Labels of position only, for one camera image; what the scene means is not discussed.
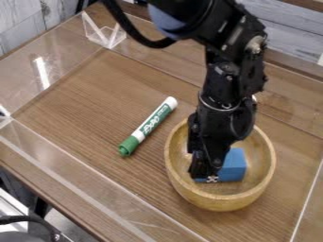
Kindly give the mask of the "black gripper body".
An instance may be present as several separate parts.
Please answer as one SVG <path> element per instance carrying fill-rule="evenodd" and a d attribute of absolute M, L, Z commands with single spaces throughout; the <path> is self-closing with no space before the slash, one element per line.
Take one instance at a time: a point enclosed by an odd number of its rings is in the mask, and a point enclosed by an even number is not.
<path fill-rule="evenodd" d="M 244 97 L 228 107 L 198 95 L 196 111 L 188 118 L 187 150 L 194 161 L 223 161 L 231 146 L 251 133 L 256 100 Z"/>

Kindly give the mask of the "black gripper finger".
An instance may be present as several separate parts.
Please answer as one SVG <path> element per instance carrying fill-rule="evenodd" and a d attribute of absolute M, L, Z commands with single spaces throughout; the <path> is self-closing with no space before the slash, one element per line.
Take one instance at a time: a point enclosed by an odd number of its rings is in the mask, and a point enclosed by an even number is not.
<path fill-rule="evenodd" d="M 204 156 L 200 150 L 195 150 L 192 154 L 192 163 L 188 169 L 191 174 L 191 178 L 203 179 L 206 176 L 206 164 L 204 164 Z"/>
<path fill-rule="evenodd" d="M 224 150 L 215 150 L 204 148 L 207 171 L 206 171 L 206 183 L 215 183 L 219 181 L 219 171 L 224 164 L 228 148 Z"/>

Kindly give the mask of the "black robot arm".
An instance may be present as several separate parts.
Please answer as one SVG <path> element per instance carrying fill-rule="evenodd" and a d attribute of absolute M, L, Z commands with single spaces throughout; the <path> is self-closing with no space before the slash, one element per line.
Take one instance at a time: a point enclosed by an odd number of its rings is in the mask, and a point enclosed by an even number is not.
<path fill-rule="evenodd" d="M 236 0 L 148 0 L 164 35 L 204 46 L 206 79 L 190 115 L 188 168 L 195 182 L 218 182 L 231 146 L 254 130 L 254 95 L 266 86 L 266 26 Z"/>

